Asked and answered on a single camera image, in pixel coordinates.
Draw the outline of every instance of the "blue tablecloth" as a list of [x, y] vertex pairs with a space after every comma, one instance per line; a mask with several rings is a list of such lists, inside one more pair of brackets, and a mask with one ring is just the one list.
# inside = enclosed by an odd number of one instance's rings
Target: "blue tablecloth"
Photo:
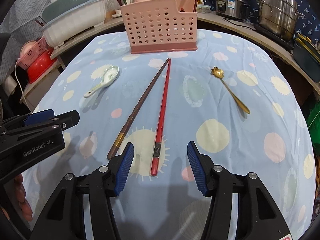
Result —
[[[159, 173], [150, 163], [166, 69], [151, 90], [120, 147], [134, 144], [135, 157], [124, 191], [113, 199], [123, 240], [200, 239], [210, 198], [198, 191], [187, 144], [195, 141], [232, 173], [258, 174], [298, 239], [308, 228], [315, 195], [315, 163], [306, 122], [290, 86], [268, 54], [230, 34], [198, 30], [198, 50], [132, 55], [126, 33], [96, 37], [57, 78], [36, 111], [55, 114], [73, 109], [80, 122], [64, 132], [64, 150], [24, 172], [34, 221], [63, 178], [89, 174], [107, 164], [106, 155], [144, 90], [163, 62], [172, 59]], [[106, 67], [120, 75], [107, 89], [85, 99]], [[222, 68], [230, 89], [248, 106], [243, 114], [222, 82], [212, 75]], [[236, 228], [236, 195], [229, 239]], [[87, 239], [92, 239], [85, 197]]]

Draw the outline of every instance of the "stainless steel pot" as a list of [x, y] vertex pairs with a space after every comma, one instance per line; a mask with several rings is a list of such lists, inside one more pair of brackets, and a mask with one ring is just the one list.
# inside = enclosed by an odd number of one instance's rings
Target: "stainless steel pot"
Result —
[[246, 0], [217, 0], [216, 4], [217, 14], [239, 20], [248, 17], [248, 8]]
[[292, 39], [298, 12], [295, 0], [257, 0], [259, 3], [259, 24], [285, 41]]

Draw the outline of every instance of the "green basin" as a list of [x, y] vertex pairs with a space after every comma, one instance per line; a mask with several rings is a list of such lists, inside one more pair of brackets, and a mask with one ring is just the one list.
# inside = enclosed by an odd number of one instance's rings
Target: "green basin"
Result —
[[66, 11], [87, 1], [89, 0], [55, 0], [53, 3], [44, 8], [41, 17], [45, 22], [48, 23]]

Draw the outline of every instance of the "red chopstick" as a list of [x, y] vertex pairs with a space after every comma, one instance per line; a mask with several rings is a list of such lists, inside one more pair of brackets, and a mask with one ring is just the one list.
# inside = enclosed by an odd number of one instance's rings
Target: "red chopstick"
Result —
[[151, 172], [150, 172], [152, 176], [156, 176], [158, 174], [158, 168], [159, 168], [159, 157], [160, 157], [162, 133], [163, 133], [163, 126], [164, 126], [165, 106], [167, 104], [170, 66], [171, 66], [171, 59], [169, 58], [167, 76], [166, 76], [165, 82], [164, 82], [164, 89], [163, 89], [163, 95], [162, 95], [160, 115], [159, 115], [159, 120], [158, 120], [156, 143], [155, 143], [155, 148], [153, 150]]

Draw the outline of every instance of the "pink basket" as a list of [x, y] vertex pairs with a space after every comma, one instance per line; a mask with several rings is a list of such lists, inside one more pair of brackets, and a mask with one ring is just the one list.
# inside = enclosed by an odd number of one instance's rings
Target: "pink basket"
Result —
[[17, 65], [24, 70], [27, 70], [46, 49], [49, 49], [49, 45], [45, 41], [44, 37], [42, 37], [17, 61]]
[[194, 2], [149, 0], [121, 6], [131, 53], [197, 50]]

